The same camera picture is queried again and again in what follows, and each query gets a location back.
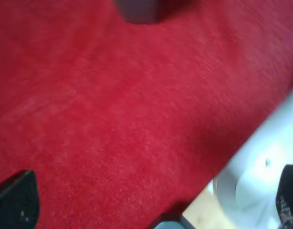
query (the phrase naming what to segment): floor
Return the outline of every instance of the floor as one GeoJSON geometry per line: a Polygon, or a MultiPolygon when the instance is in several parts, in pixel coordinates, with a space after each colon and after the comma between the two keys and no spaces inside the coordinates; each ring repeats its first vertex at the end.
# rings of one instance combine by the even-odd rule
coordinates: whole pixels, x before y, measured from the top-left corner
{"type": "Polygon", "coordinates": [[[286,165],[293,165],[293,91],[217,176],[215,193],[239,229],[279,227],[276,196],[286,165]]]}
{"type": "Polygon", "coordinates": [[[293,0],[0,0],[0,182],[35,170],[37,228],[182,211],[293,88],[293,0]]]}

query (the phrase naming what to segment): carpet fibers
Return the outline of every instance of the carpet fibers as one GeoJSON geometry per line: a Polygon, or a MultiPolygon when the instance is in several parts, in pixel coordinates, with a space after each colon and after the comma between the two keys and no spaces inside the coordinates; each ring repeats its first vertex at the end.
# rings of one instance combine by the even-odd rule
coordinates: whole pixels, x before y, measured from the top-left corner
{"type": "Polygon", "coordinates": [[[0,0],[0,182],[35,170],[37,228],[181,211],[292,89],[293,0],[166,8],[133,25],[108,0],[0,0]]]}

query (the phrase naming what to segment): white surface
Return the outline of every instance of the white surface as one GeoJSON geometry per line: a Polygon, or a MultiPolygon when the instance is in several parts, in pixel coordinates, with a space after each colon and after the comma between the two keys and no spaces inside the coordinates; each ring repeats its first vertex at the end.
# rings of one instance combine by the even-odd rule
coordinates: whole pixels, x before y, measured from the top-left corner
{"type": "Polygon", "coordinates": [[[293,93],[217,176],[219,202],[239,229],[277,229],[275,196],[286,164],[293,164],[293,93]]]}
{"type": "Polygon", "coordinates": [[[213,190],[213,180],[210,181],[210,183],[207,185],[207,188],[208,188],[208,191],[209,191],[211,194],[214,194],[214,190],[213,190]]]}

